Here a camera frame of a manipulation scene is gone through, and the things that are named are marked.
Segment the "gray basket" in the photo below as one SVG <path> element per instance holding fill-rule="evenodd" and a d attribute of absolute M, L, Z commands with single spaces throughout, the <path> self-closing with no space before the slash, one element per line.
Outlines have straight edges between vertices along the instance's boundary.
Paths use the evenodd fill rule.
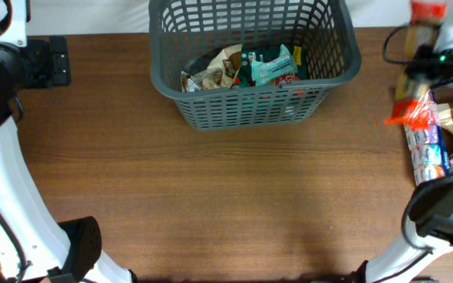
<path fill-rule="evenodd" d="M 149 14 L 153 85 L 198 130 L 300 122 L 361 66 L 344 0 L 152 0 Z M 191 58 L 239 43 L 245 50 L 302 46 L 311 79 L 181 92 Z"/>

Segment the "wooden table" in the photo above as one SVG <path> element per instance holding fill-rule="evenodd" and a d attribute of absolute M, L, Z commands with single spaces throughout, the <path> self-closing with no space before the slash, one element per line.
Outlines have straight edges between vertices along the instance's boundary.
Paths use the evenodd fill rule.
<path fill-rule="evenodd" d="M 70 36 L 72 86 L 20 94 L 22 151 L 53 217 L 94 216 L 140 278 L 348 274 L 400 234 L 414 191 L 401 129 L 382 126 L 388 32 L 357 30 L 361 72 L 306 122 L 211 133 L 153 88 L 148 35 Z M 453 254 L 423 274 L 453 282 Z"/>

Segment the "teal snack package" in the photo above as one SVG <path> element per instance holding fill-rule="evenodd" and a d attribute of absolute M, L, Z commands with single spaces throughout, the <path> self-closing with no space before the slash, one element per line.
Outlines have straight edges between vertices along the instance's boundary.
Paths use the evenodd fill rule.
<path fill-rule="evenodd" d="M 298 73 L 296 61 L 284 44 L 281 45 L 281 53 L 277 59 L 268 63 L 254 60 L 251 67 L 252 80 L 256 83 L 256 86 L 265 86 L 272 79 L 277 79 L 281 75 Z"/>

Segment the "white backdrop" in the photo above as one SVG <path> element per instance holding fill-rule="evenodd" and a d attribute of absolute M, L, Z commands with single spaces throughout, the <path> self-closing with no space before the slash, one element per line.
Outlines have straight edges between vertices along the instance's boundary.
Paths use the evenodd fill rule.
<path fill-rule="evenodd" d="M 345 1 L 356 27 L 396 26 L 410 18 L 409 0 Z M 148 3 L 149 0 L 31 0 L 28 34 L 147 32 Z"/>

